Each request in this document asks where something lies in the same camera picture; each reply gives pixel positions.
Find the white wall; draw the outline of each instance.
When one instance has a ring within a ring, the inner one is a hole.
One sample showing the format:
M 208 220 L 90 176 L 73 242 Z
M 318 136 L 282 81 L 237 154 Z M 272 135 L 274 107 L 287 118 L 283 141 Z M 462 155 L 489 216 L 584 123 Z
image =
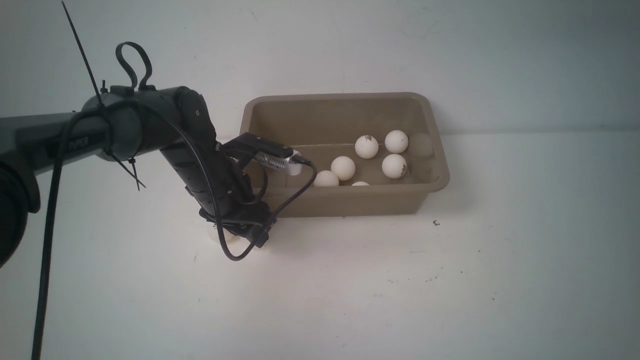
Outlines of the white wall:
M 138 42 L 151 83 L 202 92 L 225 138 L 254 97 L 332 92 L 421 93 L 445 133 L 640 127 L 638 1 L 67 5 L 97 79 L 126 84 L 114 49 Z M 78 109 L 91 88 L 60 2 L 0 13 L 0 116 Z

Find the white table surface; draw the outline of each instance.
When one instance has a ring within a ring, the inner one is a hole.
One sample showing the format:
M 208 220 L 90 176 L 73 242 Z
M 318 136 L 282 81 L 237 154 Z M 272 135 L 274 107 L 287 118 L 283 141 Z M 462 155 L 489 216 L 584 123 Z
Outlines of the white table surface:
M 444 145 L 418 214 L 284 219 L 240 263 L 159 153 L 141 192 L 65 167 L 43 359 L 637 359 L 640 133 Z M 0 271 L 3 359 L 29 357 L 43 224 Z

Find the tan plastic bin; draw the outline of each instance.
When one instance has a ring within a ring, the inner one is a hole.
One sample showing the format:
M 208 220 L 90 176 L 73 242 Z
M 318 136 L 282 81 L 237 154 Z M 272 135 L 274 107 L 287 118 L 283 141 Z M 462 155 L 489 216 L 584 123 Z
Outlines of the tan plastic bin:
M 390 154 L 384 141 L 387 133 L 400 129 L 409 136 L 409 149 L 402 153 L 408 172 L 400 179 L 387 178 L 381 169 Z M 280 217 L 349 217 L 415 213 L 428 193 L 449 182 L 440 134 L 429 101 L 419 94 L 328 94 L 267 96 L 252 100 L 244 109 L 241 133 L 291 146 L 313 161 L 318 171 L 329 170 L 337 156 L 349 156 L 356 173 L 338 187 L 311 187 L 292 202 Z M 380 144 L 373 159 L 358 157 L 356 140 L 371 135 Z M 254 188 L 262 184 L 256 163 L 247 167 Z M 269 187 L 264 200 L 275 209 L 311 176 L 288 176 L 268 169 Z M 370 186 L 350 186 L 366 181 Z

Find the white ball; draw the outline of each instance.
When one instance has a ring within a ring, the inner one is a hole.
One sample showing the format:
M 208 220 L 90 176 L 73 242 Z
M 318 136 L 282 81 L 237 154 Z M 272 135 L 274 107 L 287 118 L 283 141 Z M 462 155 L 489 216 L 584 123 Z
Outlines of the white ball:
M 347 181 L 356 173 L 356 163 L 349 156 L 338 156 L 331 163 L 333 172 L 340 181 Z
M 356 141 L 356 154 L 363 159 L 371 159 L 378 153 L 378 141 L 371 135 L 363 135 Z
M 329 170 L 320 171 L 314 180 L 314 186 L 322 188 L 325 186 L 338 186 L 338 177 Z
M 393 130 L 385 138 L 385 147 L 389 152 L 400 154 L 409 146 L 409 138 L 400 130 Z
M 406 160 L 402 155 L 391 154 L 382 161 L 382 172 L 391 179 L 401 178 L 406 170 Z

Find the black cable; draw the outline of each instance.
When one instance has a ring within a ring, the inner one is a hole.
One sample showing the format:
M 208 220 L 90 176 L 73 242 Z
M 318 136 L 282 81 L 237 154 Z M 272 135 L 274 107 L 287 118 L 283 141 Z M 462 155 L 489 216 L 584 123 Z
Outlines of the black cable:
M 189 149 L 191 150 L 191 152 L 195 156 L 196 161 L 198 162 L 198 165 L 200 166 L 200 170 L 202 171 L 202 175 L 204 176 L 204 180 L 207 183 L 207 190 L 209 191 L 209 195 L 211 196 L 211 202 L 212 202 L 213 211 L 214 211 L 213 216 L 216 219 L 216 230 L 218 231 L 218 238 L 220 239 L 220 245 L 222 247 L 222 251 L 229 258 L 229 260 L 240 261 L 240 260 L 244 259 L 249 254 L 249 252 L 253 249 L 255 244 L 264 236 L 266 231 L 273 225 L 273 223 L 276 220 L 276 216 L 287 205 L 289 205 L 293 200 L 297 199 L 300 195 L 302 195 L 302 193 L 305 192 L 311 186 L 311 184 L 313 184 L 314 180 L 316 180 L 317 169 L 311 163 L 311 161 L 306 160 L 305 158 L 302 158 L 301 156 L 295 157 L 294 159 L 298 160 L 299 163 L 311 167 L 311 169 L 313 170 L 313 175 L 312 175 L 311 179 L 309 179 L 307 184 L 302 186 L 295 194 L 293 194 L 291 197 L 289 197 L 287 200 L 285 200 L 274 212 L 271 213 L 271 216 L 262 225 L 262 229 L 260 230 L 259 234 L 253 238 L 253 241 L 251 241 L 251 243 L 249 244 L 249 246 L 247 246 L 247 248 L 244 250 L 244 252 L 242 254 L 238 255 L 238 256 L 235 256 L 235 255 L 231 254 L 231 251 L 229 250 L 229 247 L 227 245 L 227 241 L 225 239 L 225 233 L 223 232 L 222 218 L 220 216 L 220 207 L 218 206 L 218 200 L 214 196 L 213 188 L 211 188 L 211 182 L 209 181 L 208 173 L 209 173 L 210 169 L 208 169 L 205 166 L 205 163 L 202 161 L 202 156 L 200 155 L 200 152 L 198 151 L 196 145 L 193 143 L 193 141 L 191 140 L 189 135 L 187 135 L 180 128 L 180 126 L 178 124 L 172 122 L 171 120 L 166 118 L 162 113 L 160 113 L 156 109 L 152 108 L 151 106 L 148 106 L 148 105 L 145 105 L 145 104 L 141 104 L 139 102 L 134 102 L 134 101 L 126 101 L 126 102 L 128 102 L 128 103 L 133 102 L 133 103 L 137 104 L 140 108 L 144 108 L 145 110 L 147 110 L 151 114 L 159 117 L 165 123 L 171 125 L 171 127 L 178 133 L 178 135 L 180 135 L 182 140 L 184 140 L 184 142 L 187 144 L 187 146 L 189 147 Z
M 71 131 L 76 124 L 88 117 L 101 114 L 99 110 L 87 110 L 76 113 L 65 125 L 60 137 L 58 153 L 53 163 L 53 175 L 51 176 L 51 188 L 49 190 L 49 202 L 47 203 L 47 216 L 44 225 L 44 240 L 42 244 L 42 265 L 40 267 L 40 290 L 38 293 L 38 306 L 36 309 L 36 324 L 33 330 L 33 346 L 31 359 L 38 360 L 42 351 L 42 336 L 44 335 L 44 320 L 47 312 L 47 297 L 49 295 L 49 270 L 51 267 L 51 249 L 53 245 L 53 224 L 56 218 L 56 203 L 58 201 L 58 188 L 60 187 L 60 175 L 62 164 L 65 160 Z

